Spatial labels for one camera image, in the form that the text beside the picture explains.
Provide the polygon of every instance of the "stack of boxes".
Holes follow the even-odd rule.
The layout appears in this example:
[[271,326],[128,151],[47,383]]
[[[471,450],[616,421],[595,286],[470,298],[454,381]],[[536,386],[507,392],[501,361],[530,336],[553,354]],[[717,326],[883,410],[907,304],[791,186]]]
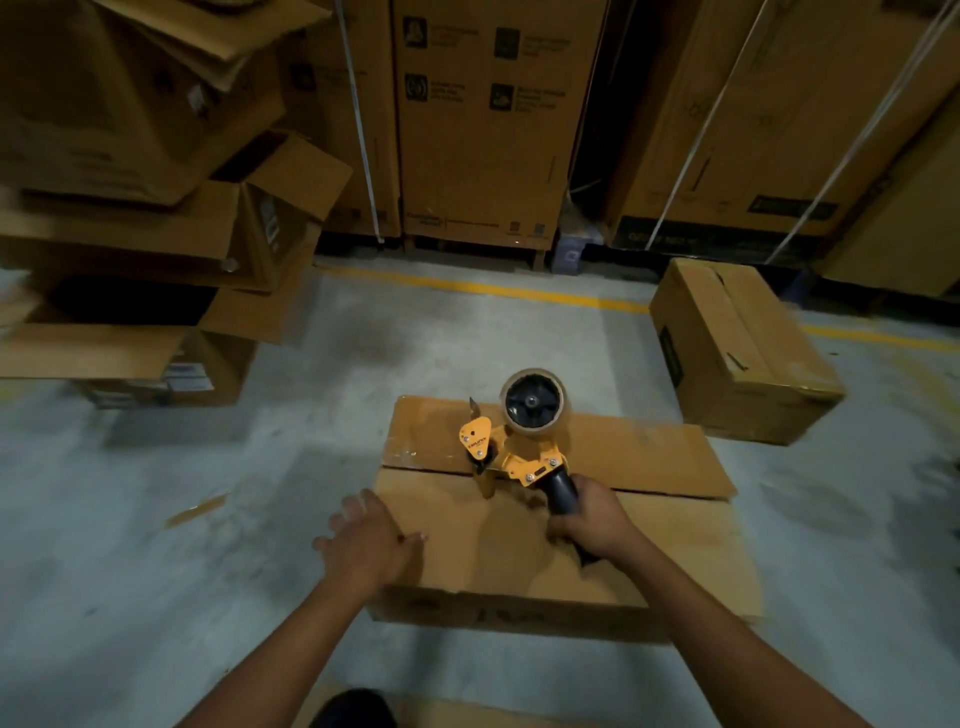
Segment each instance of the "stack of boxes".
[[292,134],[275,50],[306,0],[0,9],[0,376],[78,382],[98,405],[227,404],[278,343],[350,177]]

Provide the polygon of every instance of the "logo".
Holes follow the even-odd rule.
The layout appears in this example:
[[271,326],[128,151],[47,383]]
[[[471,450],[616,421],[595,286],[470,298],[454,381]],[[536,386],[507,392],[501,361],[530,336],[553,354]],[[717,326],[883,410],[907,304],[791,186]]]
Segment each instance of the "logo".
[[407,73],[403,76],[403,87],[406,89],[408,101],[426,101],[429,86],[426,76],[421,73]]
[[407,48],[426,48],[426,18],[403,16],[403,44]]
[[494,111],[512,111],[514,109],[514,88],[507,84],[492,84],[490,87],[490,108]]
[[493,39],[493,55],[506,61],[516,61],[520,52],[520,31],[517,28],[497,28]]

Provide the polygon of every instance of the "right hand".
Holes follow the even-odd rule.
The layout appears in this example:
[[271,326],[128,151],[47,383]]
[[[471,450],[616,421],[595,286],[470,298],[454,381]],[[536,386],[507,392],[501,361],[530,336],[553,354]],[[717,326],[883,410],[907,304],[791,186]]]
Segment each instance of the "right hand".
[[585,475],[571,475],[577,487],[580,510],[566,516],[551,516],[546,533],[550,538],[568,538],[614,565],[631,551],[639,536],[619,499],[603,483]]

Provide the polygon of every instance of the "warehouse floor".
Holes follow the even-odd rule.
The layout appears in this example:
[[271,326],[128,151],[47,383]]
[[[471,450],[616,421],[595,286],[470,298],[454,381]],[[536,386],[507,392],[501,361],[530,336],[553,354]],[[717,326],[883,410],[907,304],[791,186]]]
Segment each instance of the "warehouse floor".
[[[316,582],[310,540],[372,483],[399,395],[492,400],[542,366],[575,409],[680,421],[641,312],[652,274],[419,255],[324,259],[312,314],[290,346],[261,350],[232,408],[97,412],[58,383],[0,382],[0,723],[173,724]],[[953,724],[960,339],[801,318],[848,399],[790,448],[711,440],[760,569],[759,631],[878,726]],[[327,676],[611,725],[715,725],[664,646],[361,615]]]

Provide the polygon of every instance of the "large cardboard carton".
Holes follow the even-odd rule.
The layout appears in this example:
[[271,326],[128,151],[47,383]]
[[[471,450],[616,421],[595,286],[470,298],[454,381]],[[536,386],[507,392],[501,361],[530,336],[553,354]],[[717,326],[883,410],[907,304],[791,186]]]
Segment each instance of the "large cardboard carton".
[[941,296],[960,280],[960,92],[904,148],[818,263],[825,278]]
[[[483,499],[464,474],[467,459],[457,441],[468,407],[453,404],[397,401],[374,489],[402,530],[429,538],[422,563],[385,590],[371,613],[436,626],[663,639],[662,624],[622,573],[606,562],[581,570],[572,546],[547,542],[547,513],[536,491],[503,481],[492,499]],[[481,407],[492,413],[493,405]],[[618,489],[630,518],[705,589],[742,618],[759,619],[756,567],[730,504],[720,499],[733,486],[698,428],[659,430],[574,413],[562,447],[572,470]],[[678,438],[680,432],[687,437]],[[703,447],[691,447],[695,440]],[[643,455],[632,457],[634,449]],[[612,466],[619,458],[629,465]]]
[[[669,3],[662,46],[612,176],[605,216],[612,244],[646,245],[730,77],[654,247],[764,260],[899,74],[930,23],[925,10],[886,0]],[[958,81],[960,27],[950,27],[780,263],[809,257]]]
[[[332,10],[332,0],[318,0]],[[380,234],[400,235],[400,163],[396,139],[394,39],[389,0],[344,3],[350,54],[363,118]],[[324,228],[373,235],[367,178],[353,114],[340,27],[320,23],[288,36],[278,47],[287,115],[296,130],[353,168],[353,177]]]
[[314,227],[272,294],[34,277],[0,303],[0,378],[69,379],[98,406],[209,406],[240,395],[258,343],[281,342]]
[[0,265],[271,291],[349,176],[265,133],[170,208],[0,190]]
[[328,17],[307,0],[3,3],[0,183],[176,203],[283,115],[263,49]]
[[675,258],[650,315],[684,422],[788,445],[846,394],[756,269]]
[[552,247],[606,7],[394,3],[405,232]]

